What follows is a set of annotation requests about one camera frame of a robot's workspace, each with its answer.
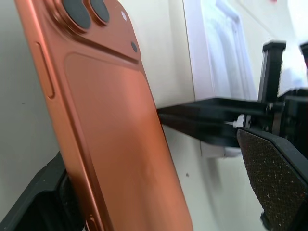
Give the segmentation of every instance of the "orange smartphone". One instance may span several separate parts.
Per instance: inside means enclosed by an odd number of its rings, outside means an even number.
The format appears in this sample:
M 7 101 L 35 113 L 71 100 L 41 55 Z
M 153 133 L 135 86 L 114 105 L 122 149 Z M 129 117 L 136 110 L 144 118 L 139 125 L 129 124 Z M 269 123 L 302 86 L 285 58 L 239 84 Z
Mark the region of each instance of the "orange smartphone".
M 122 5 L 15 1 L 87 229 L 192 231 Z

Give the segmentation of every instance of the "black plastic bracket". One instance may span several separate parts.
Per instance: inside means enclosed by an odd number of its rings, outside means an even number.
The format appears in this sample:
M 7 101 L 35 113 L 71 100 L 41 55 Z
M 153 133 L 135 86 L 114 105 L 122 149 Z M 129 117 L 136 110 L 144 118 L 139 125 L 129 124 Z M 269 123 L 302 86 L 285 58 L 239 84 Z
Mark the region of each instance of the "black plastic bracket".
M 82 231 L 77 199 L 58 153 L 32 179 L 0 231 Z
M 285 48 L 286 42 L 270 42 L 263 46 L 264 58 L 259 88 L 259 102 L 273 103 L 277 101 L 282 55 Z
M 158 109 L 162 124 L 206 143 L 218 146 L 239 147 L 237 128 L 233 122 L 240 115 L 250 115 L 253 123 L 272 121 L 268 105 L 261 102 L 214 98 Z

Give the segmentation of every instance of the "textured grip pad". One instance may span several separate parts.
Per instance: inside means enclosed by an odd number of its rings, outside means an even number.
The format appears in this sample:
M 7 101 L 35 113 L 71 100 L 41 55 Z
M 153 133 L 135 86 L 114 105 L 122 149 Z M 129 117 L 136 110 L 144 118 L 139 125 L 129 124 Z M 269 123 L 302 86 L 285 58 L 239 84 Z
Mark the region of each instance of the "textured grip pad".
M 270 141 L 241 129 L 237 139 L 250 184 L 272 227 L 294 230 L 307 211 L 307 185 Z

